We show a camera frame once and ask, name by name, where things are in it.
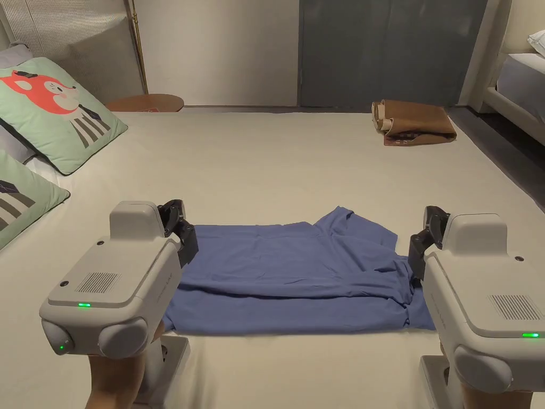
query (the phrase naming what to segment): white bed sheet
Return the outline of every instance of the white bed sheet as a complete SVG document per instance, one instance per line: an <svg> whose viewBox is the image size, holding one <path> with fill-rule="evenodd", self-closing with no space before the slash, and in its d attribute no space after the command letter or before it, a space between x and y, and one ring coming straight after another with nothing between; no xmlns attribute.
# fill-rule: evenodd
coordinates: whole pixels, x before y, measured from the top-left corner
<svg viewBox="0 0 545 409"><path fill-rule="evenodd" d="M544 214L459 129L453 143L404 148L384 147L370 115L119 116L129 130L59 179L71 198L0 252L2 409L84 407L86 359L51 351L38 310L108 233L121 200L179 197L195 224L315 222L340 205L396 232L400 254L426 205L496 212L509 225L510 251L541 266ZM179 385L186 408L425 408L419 359L440 353L425 331L190 342Z"/></svg>
<svg viewBox="0 0 545 409"><path fill-rule="evenodd" d="M545 123L545 58L509 54L501 67L498 92Z"/></svg>

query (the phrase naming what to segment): side table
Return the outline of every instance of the side table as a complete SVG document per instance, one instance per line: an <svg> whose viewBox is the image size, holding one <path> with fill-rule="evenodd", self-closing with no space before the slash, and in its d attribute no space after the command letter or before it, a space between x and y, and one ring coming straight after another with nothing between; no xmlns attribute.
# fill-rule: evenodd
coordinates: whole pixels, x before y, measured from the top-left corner
<svg viewBox="0 0 545 409"><path fill-rule="evenodd" d="M106 107L117 112L178 112L184 107L184 100L169 94L147 94L116 99Z"/></svg>

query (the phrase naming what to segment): human hand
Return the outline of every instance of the human hand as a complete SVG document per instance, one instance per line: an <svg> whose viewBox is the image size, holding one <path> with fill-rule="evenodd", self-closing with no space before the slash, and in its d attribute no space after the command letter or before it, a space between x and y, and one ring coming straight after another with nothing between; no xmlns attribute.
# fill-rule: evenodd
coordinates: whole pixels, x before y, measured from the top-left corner
<svg viewBox="0 0 545 409"><path fill-rule="evenodd" d="M153 341L165 332L161 321ZM146 352L124 359L89 356L91 394L86 409L130 409L144 378Z"/></svg>

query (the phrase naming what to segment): pillow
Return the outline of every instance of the pillow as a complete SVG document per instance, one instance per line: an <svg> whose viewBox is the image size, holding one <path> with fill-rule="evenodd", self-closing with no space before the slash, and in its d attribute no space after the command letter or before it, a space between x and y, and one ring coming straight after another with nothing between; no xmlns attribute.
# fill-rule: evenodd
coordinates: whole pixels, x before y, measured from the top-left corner
<svg viewBox="0 0 545 409"><path fill-rule="evenodd" d="M0 249L69 196L0 151Z"/></svg>
<svg viewBox="0 0 545 409"><path fill-rule="evenodd" d="M62 176L43 158L33 157L25 163L25 167L36 173L36 175L42 176L42 178L54 183L57 186L61 186L66 189L70 189L72 187L72 180L66 176Z"/></svg>
<svg viewBox="0 0 545 409"><path fill-rule="evenodd" d="M12 67L19 65L32 58L32 53L25 44L17 44L7 50L0 51L0 68ZM8 131L0 127L0 149L5 150L8 154L21 163L25 163L35 152L23 145Z"/></svg>
<svg viewBox="0 0 545 409"><path fill-rule="evenodd" d="M539 54L545 57L545 30L529 36L528 42Z"/></svg>
<svg viewBox="0 0 545 409"><path fill-rule="evenodd" d="M0 127L0 149L3 149L16 161L25 163L36 153L19 142L12 134Z"/></svg>
<svg viewBox="0 0 545 409"><path fill-rule="evenodd" d="M0 51L0 68L22 64L32 57L32 51L25 44L12 44L7 50Z"/></svg>
<svg viewBox="0 0 545 409"><path fill-rule="evenodd" d="M43 57L0 69L0 124L63 175L127 130L66 71Z"/></svg>

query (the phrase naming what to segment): brown folded cloth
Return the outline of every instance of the brown folded cloth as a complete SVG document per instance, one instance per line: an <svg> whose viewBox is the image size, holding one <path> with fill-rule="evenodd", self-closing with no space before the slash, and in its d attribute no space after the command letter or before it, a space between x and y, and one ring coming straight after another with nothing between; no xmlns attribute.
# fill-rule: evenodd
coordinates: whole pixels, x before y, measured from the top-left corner
<svg viewBox="0 0 545 409"><path fill-rule="evenodd" d="M371 107L375 127L384 132L384 145L409 146L452 142L456 131L439 106L382 100Z"/></svg>

